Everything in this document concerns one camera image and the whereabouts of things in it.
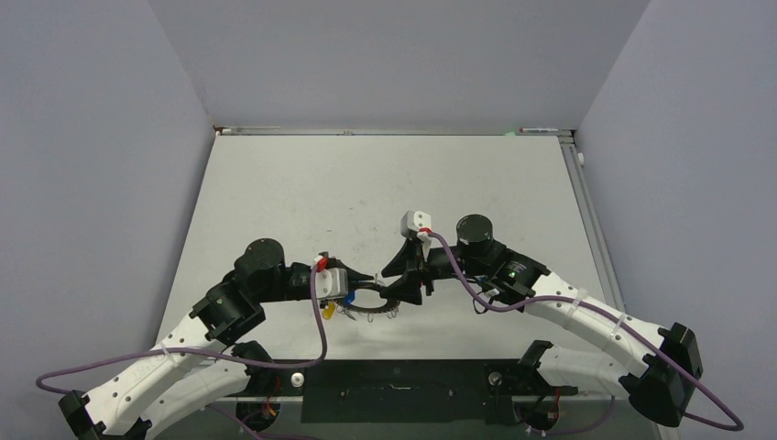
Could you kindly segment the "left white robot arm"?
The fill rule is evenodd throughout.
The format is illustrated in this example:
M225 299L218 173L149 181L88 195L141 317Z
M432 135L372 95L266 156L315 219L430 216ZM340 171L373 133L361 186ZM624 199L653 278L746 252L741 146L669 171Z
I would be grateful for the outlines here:
M264 304L310 301L324 340L321 304L341 304L361 289L383 287L325 253L310 264L287 264L279 241L260 238L155 346L119 357L127 367L104 384L63 392L60 411L78 439L150 439L224 396L267 391L273 370L323 362L326 344L312 360L278 363L258 342L242 342L265 321Z

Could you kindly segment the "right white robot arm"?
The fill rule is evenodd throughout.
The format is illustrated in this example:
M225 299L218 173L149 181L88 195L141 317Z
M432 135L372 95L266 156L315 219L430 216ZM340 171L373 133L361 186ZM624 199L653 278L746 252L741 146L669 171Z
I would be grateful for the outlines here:
M687 417L703 365L695 333L642 321L590 296L540 262L493 237L491 221L469 214L456 226L455 246L432 231L429 214L408 211L400 220L405 242L381 271L393 282L384 299L419 305L434 282L457 279L479 312L520 312L558 325L597 352L531 344L518 380L527 391L573 387L627 398L645 418L676 427Z

